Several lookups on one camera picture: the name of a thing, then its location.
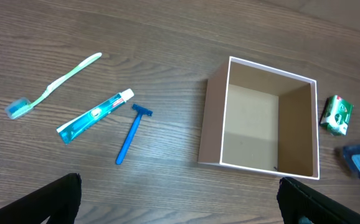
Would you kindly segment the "blue disposable razor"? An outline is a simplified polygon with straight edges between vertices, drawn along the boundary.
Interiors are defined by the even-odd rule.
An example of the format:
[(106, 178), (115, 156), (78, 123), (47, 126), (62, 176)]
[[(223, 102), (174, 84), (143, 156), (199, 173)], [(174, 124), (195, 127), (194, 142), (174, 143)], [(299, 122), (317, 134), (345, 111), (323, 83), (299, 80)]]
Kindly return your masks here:
[(137, 112), (137, 115), (136, 115), (136, 118), (135, 118), (135, 120), (128, 132), (128, 135), (122, 145), (122, 148), (118, 154), (118, 157), (116, 158), (116, 165), (120, 165), (123, 162), (123, 160), (125, 159), (126, 153), (131, 145), (131, 142), (133, 141), (133, 138), (136, 134), (138, 126), (140, 125), (143, 115), (152, 116), (152, 114), (153, 114), (153, 112), (151, 110), (144, 108), (137, 104), (133, 104), (132, 108)]

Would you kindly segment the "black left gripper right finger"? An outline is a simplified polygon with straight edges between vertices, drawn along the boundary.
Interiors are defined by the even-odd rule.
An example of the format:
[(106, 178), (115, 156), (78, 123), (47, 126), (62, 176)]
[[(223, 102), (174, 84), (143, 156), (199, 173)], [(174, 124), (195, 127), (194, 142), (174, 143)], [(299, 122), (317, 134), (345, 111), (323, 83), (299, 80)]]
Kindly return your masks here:
[(360, 214), (291, 177), (280, 179), (277, 202), (286, 224), (360, 224)]

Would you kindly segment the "green soap packet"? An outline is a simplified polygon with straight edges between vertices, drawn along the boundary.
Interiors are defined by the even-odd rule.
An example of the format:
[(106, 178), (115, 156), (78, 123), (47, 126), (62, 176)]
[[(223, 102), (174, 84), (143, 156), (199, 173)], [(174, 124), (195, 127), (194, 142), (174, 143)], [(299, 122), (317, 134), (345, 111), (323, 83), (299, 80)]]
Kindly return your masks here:
[(354, 105), (338, 95), (329, 97), (321, 117), (320, 126), (334, 136), (345, 136)]

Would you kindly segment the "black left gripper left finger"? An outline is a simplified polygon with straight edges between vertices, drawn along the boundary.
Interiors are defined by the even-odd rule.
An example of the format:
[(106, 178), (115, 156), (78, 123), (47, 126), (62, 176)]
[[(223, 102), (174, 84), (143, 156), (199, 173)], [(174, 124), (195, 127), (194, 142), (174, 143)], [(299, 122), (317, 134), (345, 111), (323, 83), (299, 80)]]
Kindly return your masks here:
[(0, 223), (73, 224), (81, 199), (81, 176), (69, 173), (0, 208)]

